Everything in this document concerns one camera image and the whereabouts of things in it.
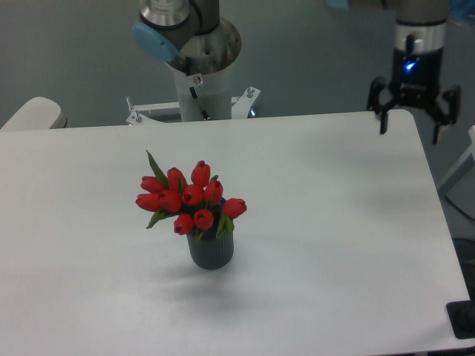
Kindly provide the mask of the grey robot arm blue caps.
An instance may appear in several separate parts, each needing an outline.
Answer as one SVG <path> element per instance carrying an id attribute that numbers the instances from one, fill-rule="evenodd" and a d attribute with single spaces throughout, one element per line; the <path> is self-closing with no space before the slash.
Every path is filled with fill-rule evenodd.
<path id="1" fill-rule="evenodd" d="M 460 115 L 461 88 L 439 84 L 450 1 L 329 1 L 331 7 L 396 11 L 393 70 L 370 84 L 367 109 L 385 134 L 395 106 L 421 108 L 434 121 L 433 141 Z M 227 69 L 239 56 L 237 28 L 220 16 L 218 1 L 140 1 L 132 27 L 136 43 L 173 71 L 181 119 L 220 120 L 249 114 L 254 94 L 232 103 Z"/>

